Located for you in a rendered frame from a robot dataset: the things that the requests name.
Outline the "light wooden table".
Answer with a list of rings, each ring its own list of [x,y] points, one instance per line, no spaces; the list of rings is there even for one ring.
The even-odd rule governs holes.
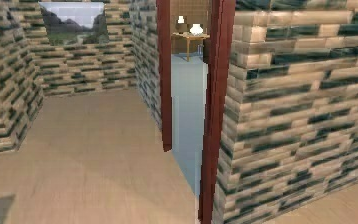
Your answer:
[[[173,36],[184,38],[186,40],[186,60],[190,61],[190,43],[192,41],[205,40],[209,38],[208,34],[193,35],[190,33],[173,33]]]

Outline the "window with mountain view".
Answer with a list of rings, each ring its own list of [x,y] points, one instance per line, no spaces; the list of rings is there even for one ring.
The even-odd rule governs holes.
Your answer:
[[[109,42],[103,2],[40,2],[39,5],[51,45]]]

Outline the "dark red door frame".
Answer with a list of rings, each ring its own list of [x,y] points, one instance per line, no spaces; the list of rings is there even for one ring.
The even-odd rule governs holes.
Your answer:
[[[200,224],[212,224],[235,5],[235,0],[211,0],[211,49],[207,74],[198,209]],[[172,149],[170,0],[156,0],[156,18],[162,147],[168,152]]]

